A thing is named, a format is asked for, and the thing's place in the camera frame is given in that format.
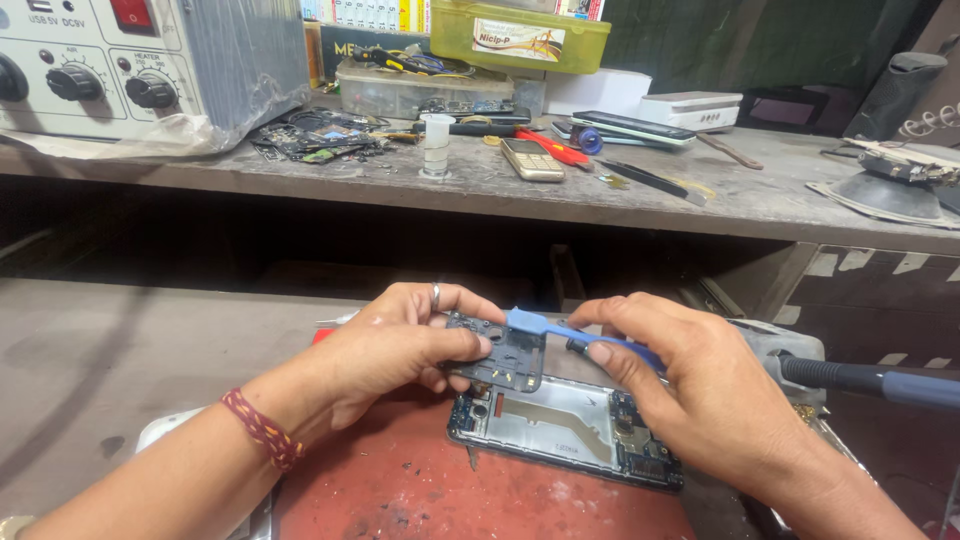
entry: right hand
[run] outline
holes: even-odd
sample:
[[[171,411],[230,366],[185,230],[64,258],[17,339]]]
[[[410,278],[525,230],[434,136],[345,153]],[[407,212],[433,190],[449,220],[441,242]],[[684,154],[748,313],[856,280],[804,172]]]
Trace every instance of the right hand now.
[[[594,341],[587,352],[634,396],[650,430],[684,462],[761,497],[789,481],[823,443],[737,329],[722,318],[646,293],[582,304],[567,324],[647,345],[667,366],[669,388],[631,351]]]

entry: air knob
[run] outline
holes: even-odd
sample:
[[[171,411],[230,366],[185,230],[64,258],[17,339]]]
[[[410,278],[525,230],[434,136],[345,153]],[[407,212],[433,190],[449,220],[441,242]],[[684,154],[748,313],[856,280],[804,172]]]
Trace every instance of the air knob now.
[[[94,101],[104,95],[96,75],[75,65],[55,67],[47,71],[47,85],[67,101]]]
[[[157,75],[141,73],[131,77],[125,88],[131,101],[144,109],[166,109],[177,104],[177,92]]]
[[[23,71],[10,58],[0,54],[0,101],[23,101],[29,88]]]

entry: red tool handle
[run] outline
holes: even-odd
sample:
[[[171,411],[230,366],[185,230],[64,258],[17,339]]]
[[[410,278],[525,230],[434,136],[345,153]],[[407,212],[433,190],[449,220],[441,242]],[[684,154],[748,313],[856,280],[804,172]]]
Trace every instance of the red tool handle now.
[[[549,139],[543,135],[536,134],[527,128],[517,127],[514,131],[514,136],[516,138],[526,138],[529,140],[535,140],[542,146],[551,156],[560,163],[566,163],[567,165],[576,165],[577,163],[590,163],[590,159],[577,152],[576,150],[563,146],[561,143]]]

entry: red pliers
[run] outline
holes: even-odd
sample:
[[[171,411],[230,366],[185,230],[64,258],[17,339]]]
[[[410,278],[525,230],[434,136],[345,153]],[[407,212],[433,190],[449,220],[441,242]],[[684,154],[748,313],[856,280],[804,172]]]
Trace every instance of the red pliers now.
[[[553,139],[536,134],[527,128],[521,127],[516,128],[514,131],[514,136],[516,138],[535,140],[540,144],[540,146],[549,152],[555,160],[559,161],[560,163],[580,167],[587,172],[593,172],[593,163],[590,162],[590,158],[568,146],[563,146],[561,143]]]

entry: red power switch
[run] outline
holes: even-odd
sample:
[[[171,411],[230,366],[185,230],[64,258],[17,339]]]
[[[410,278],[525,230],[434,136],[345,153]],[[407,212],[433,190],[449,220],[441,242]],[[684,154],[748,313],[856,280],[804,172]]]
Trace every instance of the red power switch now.
[[[110,0],[117,25],[124,32],[156,36],[154,21],[150,19],[147,0]]]

